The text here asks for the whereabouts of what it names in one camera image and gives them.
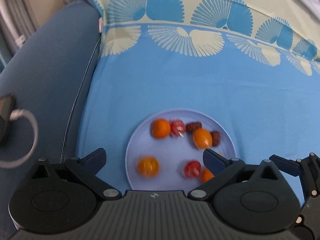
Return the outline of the blue patterned cloth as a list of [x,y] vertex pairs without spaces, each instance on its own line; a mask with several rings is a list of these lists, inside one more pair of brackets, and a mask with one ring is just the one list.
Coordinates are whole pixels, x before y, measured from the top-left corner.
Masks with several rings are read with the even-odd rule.
[[126,148],[158,112],[217,121],[227,158],[319,153],[319,0],[92,0],[100,60],[76,155],[104,148],[101,179],[126,191]]

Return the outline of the dark red date left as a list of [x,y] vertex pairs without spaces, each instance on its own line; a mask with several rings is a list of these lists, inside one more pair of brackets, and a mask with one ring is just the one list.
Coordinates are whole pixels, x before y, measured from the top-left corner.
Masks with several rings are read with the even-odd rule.
[[194,133],[199,128],[202,128],[202,123],[199,121],[190,122],[185,125],[185,131],[191,134]]

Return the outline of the dark red date right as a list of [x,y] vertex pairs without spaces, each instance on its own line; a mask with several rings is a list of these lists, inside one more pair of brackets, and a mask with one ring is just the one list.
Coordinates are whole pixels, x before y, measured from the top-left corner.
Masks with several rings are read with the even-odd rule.
[[212,136],[212,146],[217,147],[220,144],[221,141],[221,134],[219,131],[212,131],[211,133]]

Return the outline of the light blue round plate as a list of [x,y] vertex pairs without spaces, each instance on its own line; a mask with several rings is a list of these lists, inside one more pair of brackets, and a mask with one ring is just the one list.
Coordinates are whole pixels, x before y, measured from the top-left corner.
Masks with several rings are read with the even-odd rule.
[[[200,178],[186,178],[184,166],[190,161],[203,162],[203,150],[198,149],[193,137],[185,133],[182,137],[168,136],[156,139],[151,134],[152,123],[159,118],[168,121],[180,119],[185,124],[199,121],[203,128],[218,131],[221,141],[213,150],[226,159],[237,157],[235,146],[225,129],[210,116],[191,109],[169,109],[145,119],[133,132],[126,149],[125,167],[129,185],[133,190],[172,191],[188,193],[201,185]],[[154,157],[159,163],[159,173],[146,178],[139,174],[137,165],[144,157]]]

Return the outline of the bare orange on plate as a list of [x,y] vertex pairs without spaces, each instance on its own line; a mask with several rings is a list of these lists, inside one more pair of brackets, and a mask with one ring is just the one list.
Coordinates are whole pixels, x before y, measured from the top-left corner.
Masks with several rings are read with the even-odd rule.
[[201,183],[206,183],[207,181],[211,180],[212,178],[214,178],[214,175],[212,174],[212,172],[210,172],[210,170],[208,170],[207,168],[205,168],[200,176],[201,179]]

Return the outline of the wrapped orange on plate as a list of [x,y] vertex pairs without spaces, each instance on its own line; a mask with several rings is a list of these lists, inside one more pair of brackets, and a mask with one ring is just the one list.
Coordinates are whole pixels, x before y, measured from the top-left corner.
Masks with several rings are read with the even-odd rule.
[[136,169],[140,176],[152,178],[158,176],[160,172],[160,163],[153,156],[145,156],[139,159]]

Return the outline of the small red fruit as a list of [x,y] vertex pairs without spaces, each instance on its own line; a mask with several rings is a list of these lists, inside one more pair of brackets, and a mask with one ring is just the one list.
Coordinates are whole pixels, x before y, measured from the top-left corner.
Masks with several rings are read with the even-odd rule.
[[185,178],[193,179],[197,178],[201,173],[201,164],[199,161],[192,160],[186,163],[183,168],[183,175]]

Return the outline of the small orange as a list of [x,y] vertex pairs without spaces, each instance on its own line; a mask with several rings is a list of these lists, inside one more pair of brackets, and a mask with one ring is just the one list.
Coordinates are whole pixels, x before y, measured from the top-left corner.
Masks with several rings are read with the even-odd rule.
[[164,139],[171,133],[170,122],[166,119],[156,119],[151,126],[151,133],[156,139]]

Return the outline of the blue sofa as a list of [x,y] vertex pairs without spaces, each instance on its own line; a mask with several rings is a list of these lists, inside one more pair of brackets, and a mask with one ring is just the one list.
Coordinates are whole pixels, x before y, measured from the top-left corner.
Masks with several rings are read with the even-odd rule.
[[1,95],[13,95],[39,126],[31,158],[1,170],[1,239],[16,228],[9,201],[40,159],[61,163],[75,155],[80,121],[100,54],[100,14],[92,0],[76,0],[58,11],[22,46],[1,73]]

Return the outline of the black smartphone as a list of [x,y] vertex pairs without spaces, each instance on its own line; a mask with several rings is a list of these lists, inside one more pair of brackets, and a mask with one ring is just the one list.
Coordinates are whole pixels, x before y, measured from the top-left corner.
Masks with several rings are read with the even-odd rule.
[[10,115],[14,109],[16,99],[13,95],[1,96],[0,99],[0,139],[2,140],[9,123]]

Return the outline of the dark red date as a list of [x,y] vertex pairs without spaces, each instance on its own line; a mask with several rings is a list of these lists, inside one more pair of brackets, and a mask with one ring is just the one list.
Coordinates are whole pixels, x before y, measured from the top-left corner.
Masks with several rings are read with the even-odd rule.
[[185,125],[185,131],[191,134],[194,133],[199,128],[202,128],[202,123],[199,121],[190,122]]
[[221,141],[221,134],[219,131],[212,131],[211,133],[212,136],[212,146],[217,147],[220,144]]

